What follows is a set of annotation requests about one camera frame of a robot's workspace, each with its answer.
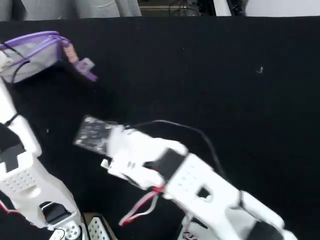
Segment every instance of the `white wall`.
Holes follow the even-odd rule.
[[[320,0],[249,0],[245,12],[252,17],[320,16]]]

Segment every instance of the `gray curtain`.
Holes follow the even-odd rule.
[[[25,20],[54,20],[72,17],[73,0],[21,1],[25,7]]]
[[[11,18],[12,0],[0,0],[0,21],[8,21]]]
[[[141,16],[141,11],[138,0],[0,0],[0,21],[8,21],[12,17],[18,20],[54,20],[77,16],[135,17]]]
[[[76,0],[80,18],[141,16],[137,0]]]

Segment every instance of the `black cable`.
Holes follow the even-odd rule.
[[[195,128],[195,127],[192,127],[192,126],[188,126],[188,125],[183,125],[183,124],[180,124],[180,123],[177,123],[177,122],[173,122],[173,121],[168,121],[168,120],[153,120],[153,121],[147,121],[147,122],[142,122],[142,123],[137,123],[137,124],[134,124],[134,125],[128,125],[126,126],[124,129],[125,130],[128,130],[128,129],[136,129],[136,128],[140,128],[140,127],[143,127],[143,126],[147,126],[147,125],[152,125],[152,124],[156,124],[156,123],[163,123],[163,124],[170,124],[170,125],[174,125],[176,127],[181,127],[181,128],[185,128],[185,129],[189,129],[191,131],[194,131],[198,134],[201,135],[201,137],[203,138],[203,140],[206,142],[209,150],[210,150],[210,153],[211,153],[211,156],[212,156],[212,159],[214,161],[214,164],[215,164],[215,167],[216,167],[216,170],[217,172],[219,173],[219,175],[224,178],[226,181],[228,180],[227,179],[227,176],[225,174],[225,171],[220,163],[220,160],[218,158],[218,155],[216,153],[216,150],[215,150],[215,147],[214,145],[212,144],[212,142],[210,141],[209,137],[203,132],[201,131],[200,129],[198,128]]]
[[[20,57],[22,57],[23,59],[26,59],[25,56],[23,56],[23,55],[21,54],[21,52],[19,52],[18,50],[14,49],[12,46],[6,44],[5,42],[2,43],[2,45],[5,46],[7,49],[10,49],[10,50],[14,51],[16,54],[18,54],[18,55],[19,55]]]
[[[13,75],[12,75],[12,78],[11,78],[11,81],[10,83],[13,84],[15,82],[15,79],[16,79],[16,75],[18,73],[18,71],[26,64],[30,63],[30,60],[27,60],[27,61],[24,61],[22,62],[13,72]]]
[[[62,230],[63,231],[63,236],[60,238],[60,240],[64,239],[64,237],[66,235],[66,231],[63,230],[62,228],[56,228],[53,233],[55,233],[57,230]]]
[[[84,226],[85,226],[86,234],[88,235],[88,239],[91,240],[91,236],[90,236],[90,232],[89,232],[88,224],[86,222],[85,215],[84,215],[84,213],[82,211],[80,211],[80,214],[81,214],[81,217],[83,219],[83,223],[84,223]]]
[[[11,125],[11,123],[19,116],[19,113],[16,113],[15,115],[13,115],[12,118],[10,118],[8,121],[6,121],[3,125],[5,125],[6,127],[9,127]]]

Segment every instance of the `red and white wire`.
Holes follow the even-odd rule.
[[[150,214],[156,207],[157,201],[158,201],[158,194],[160,193],[160,191],[163,188],[157,188],[154,191],[148,192],[146,195],[144,195],[134,206],[133,208],[120,220],[119,225],[123,226],[127,223],[132,222],[133,220],[135,220],[138,217],[141,216],[145,216]],[[148,202],[150,199],[152,199],[150,208],[145,211],[145,212],[141,212],[141,213],[137,213],[135,214],[135,212],[141,207],[143,206],[146,202]]]
[[[0,207],[5,211],[6,214],[21,214],[17,210],[8,209],[6,205],[0,200]]]

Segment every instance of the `white plastic casing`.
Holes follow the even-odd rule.
[[[77,227],[77,229],[76,228],[72,229],[72,226],[71,226],[71,228],[69,228],[67,226],[68,225],[60,227],[60,228],[56,228],[54,230],[53,234],[51,235],[51,237],[49,238],[49,240],[66,240],[66,239],[73,240],[73,239],[75,239],[74,238],[75,236],[79,237],[79,233],[76,232],[76,234],[75,234],[75,231],[79,231],[80,232],[80,228],[81,228],[81,231],[82,231],[81,240],[87,240],[88,239],[88,235],[87,235],[87,230],[86,230],[85,224],[81,223]]]
[[[4,84],[3,80],[0,79],[0,123],[4,124],[10,120],[17,113],[10,94]],[[42,154],[40,144],[32,131],[27,120],[21,115],[17,116],[14,121],[10,124],[9,129],[16,133],[26,151],[39,157]]]
[[[93,217],[88,225],[91,240],[111,240],[99,217]]]
[[[204,188],[211,196],[198,196]],[[241,240],[227,218],[226,211],[239,203],[239,191],[216,174],[213,169],[194,154],[189,154],[165,187],[163,197],[173,200],[186,212],[192,213],[215,232],[221,240]],[[259,216],[278,229],[284,221],[275,212],[248,193],[243,198],[253,216]]]
[[[12,201],[15,209],[38,228],[53,230],[69,221],[80,224],[81,218],[72,194],[62,181],[47,172],[30,152],[17,156],[18,168],[7,172],[6,163],[0,163],[0,191]],[[71,215],[61,222],[46,222],[39,205],[54,202],[63,205]]]
[[[155,170],[143,167],[146,162],[155,162],[168,148],[185,155],[187,149],[177,141],[152,138],[136,130],[123,131],[122,143],[118,151],[113,155],[111,164],[103,160],[101,166],[108,173],[127,180],[127,176],[134,180],[141,189],[149,187],[162,187],[165,182],[162,176]]]

